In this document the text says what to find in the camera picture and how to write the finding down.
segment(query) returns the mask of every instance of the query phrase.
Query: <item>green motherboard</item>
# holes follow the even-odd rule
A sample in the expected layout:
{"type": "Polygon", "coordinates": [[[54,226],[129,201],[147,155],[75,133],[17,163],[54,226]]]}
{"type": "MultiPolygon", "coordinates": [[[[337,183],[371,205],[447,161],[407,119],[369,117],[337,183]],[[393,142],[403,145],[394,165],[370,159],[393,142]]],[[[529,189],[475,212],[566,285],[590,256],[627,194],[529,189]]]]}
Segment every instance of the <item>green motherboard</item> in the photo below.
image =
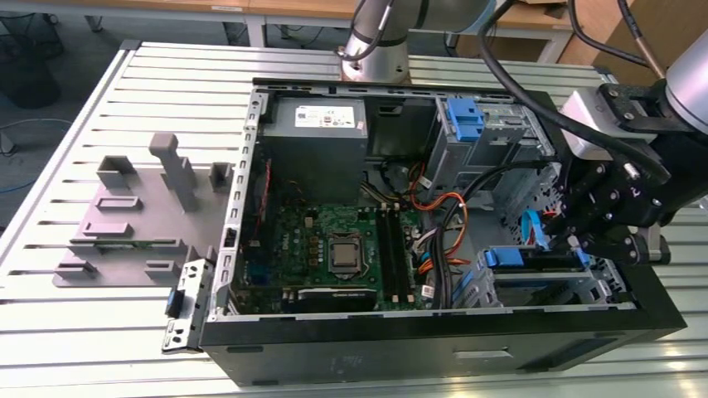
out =
{"type": "MultiPolygon", "coordinates": [[[[375,310],[421,309],[423,304],[417,294],[405,300],[385,295],[378,214],[379,209],[371,206],[279,207],[274,214],[270,253],[266,258],[246,262],[250,286],[238,293],[241,311],[286,312],[281,305],[289,294],[306,288],[371,289],[377,292],[375,310]]],[[[418,227],[418,213],[395,210],[395,214],[405,241],[399,243],[407,245],[418,227]]],[[[411,286],[407,253],[405,273],[411,286]]]]}

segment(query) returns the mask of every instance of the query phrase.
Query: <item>metal bracket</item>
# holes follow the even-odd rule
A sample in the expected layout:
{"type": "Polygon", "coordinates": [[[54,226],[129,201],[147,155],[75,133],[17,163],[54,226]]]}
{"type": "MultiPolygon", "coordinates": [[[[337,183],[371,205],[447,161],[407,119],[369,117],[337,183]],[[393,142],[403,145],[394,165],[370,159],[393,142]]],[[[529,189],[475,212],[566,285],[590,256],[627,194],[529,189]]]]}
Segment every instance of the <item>metal bracket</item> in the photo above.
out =
{"type": "Polygon", "coordinates": [[[213,268],[205,259],[185,263],[166,302],[165,314],[173,318],[166,323],[163,354],[201,352],[198,339],[207,310],[213,268]]]}
{"type": "Polygon", "coordinates": [[[661,227],[653,224],[647,228],[639,228],[638,235],[646,242],[649,261],[658,261],[661,259],[661,227]]]}

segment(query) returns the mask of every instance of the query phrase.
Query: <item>aluminum table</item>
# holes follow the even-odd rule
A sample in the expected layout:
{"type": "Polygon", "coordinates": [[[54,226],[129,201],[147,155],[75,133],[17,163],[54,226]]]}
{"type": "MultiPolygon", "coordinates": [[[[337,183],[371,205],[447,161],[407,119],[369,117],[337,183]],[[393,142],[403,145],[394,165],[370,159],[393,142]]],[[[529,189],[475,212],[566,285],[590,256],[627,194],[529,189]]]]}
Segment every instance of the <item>aluminum table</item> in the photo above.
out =
{"type": "MultiPolygon", "coordinates": [[[[582,66],[505,65],[558,105],[575,87],[602,82],[582,66]]],[[[497,87],[481,61],[413,56],[410,73],[418,85],[497,87]]],[[[193,167],[234,163],[250,79],[338,75],[325,51],[162,43],[119,50],[0,238],[0,396],[706,396],[708,216],[697,207],[663,229],[673,264],[655,267],[687,329],[561,373],[238,389],[206,355],[161,355],[169,289],[51,285],[105,155],[157,167],[146,145],[151,132],[169,131],[193,167]]]]}

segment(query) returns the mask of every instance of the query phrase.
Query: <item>sticker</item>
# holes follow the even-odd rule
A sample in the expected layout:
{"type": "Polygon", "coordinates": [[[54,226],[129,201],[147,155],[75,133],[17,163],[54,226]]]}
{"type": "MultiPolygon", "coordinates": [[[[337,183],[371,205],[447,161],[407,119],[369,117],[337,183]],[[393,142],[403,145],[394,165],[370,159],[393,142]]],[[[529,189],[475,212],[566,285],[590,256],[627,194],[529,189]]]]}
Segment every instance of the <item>sticker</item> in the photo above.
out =
{"type": "Polygon", "coordinates": [[[423,284],[422,289],[419,290],[419,295],[431,299],[431,297],[434,296],[434,288],[423,284]]]}
{"type": "Polygon", "coordinates": [[[419,180],[418,180],[418,183],[421,186],[423,186],[425,188],[430,189],[431,187],[431,181],[427,180],[425,177],[419,177],[419,180]]]}
{"type": "Polygon", "coordinates": [[[353,128],[354,107],[351,106],[298,106],[295,127],[353,128]]]}
{"type": "Polygon", "coordinates": [[[235,12],[243,11],[243,9],[239,7],[226,7],[226,6],[210,6],[210,9],[214,11],[235,11],[235,12]]]}

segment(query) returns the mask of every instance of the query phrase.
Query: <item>blue latch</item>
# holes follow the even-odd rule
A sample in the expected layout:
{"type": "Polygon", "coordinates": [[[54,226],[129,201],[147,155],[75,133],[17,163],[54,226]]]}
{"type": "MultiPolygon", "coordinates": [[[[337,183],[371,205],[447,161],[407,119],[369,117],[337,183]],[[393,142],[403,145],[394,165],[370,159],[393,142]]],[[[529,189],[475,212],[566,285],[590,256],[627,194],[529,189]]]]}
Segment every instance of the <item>blue latch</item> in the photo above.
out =
{"type": "Polygon", "coordinates": [[[574,249],[574,255],[577,255],[577,259],[579,260],[582,266],[586,268],[589,266],[589,254],[585,253],[579,248],[574,249]]]}
{"type": "Polygon", "coordinates": [[[471,98],[449,98],[446,114],[457,134],[457,141],[474,142],[483,131],[483,114],[471,98]]]}
{"type": "Polygon", "coordinates": [[[491,247],[483,252],[483,258],[490,268],[522,267],[521,251],[515,247],[491,247]]]}

